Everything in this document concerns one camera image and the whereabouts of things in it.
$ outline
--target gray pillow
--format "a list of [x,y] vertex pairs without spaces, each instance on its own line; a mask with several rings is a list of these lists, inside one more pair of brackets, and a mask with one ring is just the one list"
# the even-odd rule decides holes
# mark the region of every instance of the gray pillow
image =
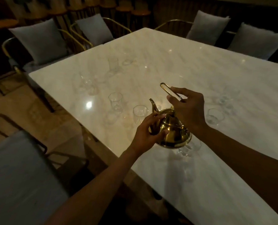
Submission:
[[100,14],[77,20],[76,23],[94,46],[107,43],[114,39]]
[[230,18],[228,16],[223,18],[199,10],[186,38],[208,45],[215,45],[216,40],[229,21]]
[[42,65],[68,55],[66,43],[53,19],[9,30],[31,54],[36,65]]
[[278,49],[278,33],[242,23],[228,50],[268,60]]

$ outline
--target right hand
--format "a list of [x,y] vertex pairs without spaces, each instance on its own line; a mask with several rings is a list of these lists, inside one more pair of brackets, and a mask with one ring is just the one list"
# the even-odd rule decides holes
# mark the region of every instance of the right hand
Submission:
[[204,96],[201,93],[191,91],[186,88],[171,87],[175,93],[185,95],[185,102],[180,102],[177,98],[167,95],[168,101],[176,110],[176,117],[194,135],[197,135],[204,127],[207,127],[204,115]]

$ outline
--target white marble tabletop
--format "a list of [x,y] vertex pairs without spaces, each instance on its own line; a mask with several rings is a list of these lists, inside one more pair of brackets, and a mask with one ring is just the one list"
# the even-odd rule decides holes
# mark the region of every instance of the white marble tabletop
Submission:
[[[126,47],[135,61],[123,66]],[[115,75],[108,73],[113,57],[120,65]],[[150,113],[152,98],[159,109],[170,107],[161,82],[203,93],[205,112],[222,109],[216,98],[229,85],[240,94],[215,128],[278,159],[276,63],[144,28],[30,76],[117,156],[132,140],[134,106]],[[123,95],[122,113],[111,109],[112,92]],[[132,169],[196,225],[278,224],[278,215],[204,143],[192,157],[155,145]]]

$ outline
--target gray cushion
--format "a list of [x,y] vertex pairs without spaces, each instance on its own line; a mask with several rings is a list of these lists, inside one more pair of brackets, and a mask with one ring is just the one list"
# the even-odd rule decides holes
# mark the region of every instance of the gray cushion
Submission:
[[268,60],[278,49],[278,33],[242,23],[228,50]]
[[0,143],[0,225],[43,224],[69,197],[25,131]]
[[28,74],[30,74],[31,72],[34,72],[36,70],[39,70],[41,68],[44,68],[48,65],[54,64],[58,61],[64,60],[64,59],[66,59],[68,57],[71,57],[71,56],[73,56],[73,54],[62,57],[62,58],[54,60],[54,61],[51,61],[51,62],[43,64],[43,65],[36,65],[34,61],[28,62],[25,66],[23,66],[23,69],[25,71],[24,74],[26,75],[26,78],[28,79],[28,82],[30,83],[30,85],[35,89],[39,89],[40,86]]
[[68,49],[53,19],[9,29],[33,57],[36,65],[66,56]]
[[199,10],[186,38],[208,45],[215,45],[229,21],[229,17],[214,16]]
[[105,44],[114,39],[100,14],[77,20],[76,23],[94,46]]

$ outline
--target tiled floor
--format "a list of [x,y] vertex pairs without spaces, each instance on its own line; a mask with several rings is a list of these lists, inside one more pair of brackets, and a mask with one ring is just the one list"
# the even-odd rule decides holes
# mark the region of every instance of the tiled floor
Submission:
[[[7,93],[6,96],[0,95],[0,113],[10,117],[44,143],[48,153],[58,151],[87,158],[88,169],[93,175],[98,175],[116,159],[111,151],[101,142],[95,142],[78,121],[52,98],[49,100],[56,111],[50,113],[18,75],[0,81],[0,88]],[[16,131],[1,119],[0,130],[8,135]],[[120,213],[126,221],[136,224],[159,221],[190,224],[165,200],[156,200],[151,187],[133,171],[128,173],[111,205],[107,216]]]

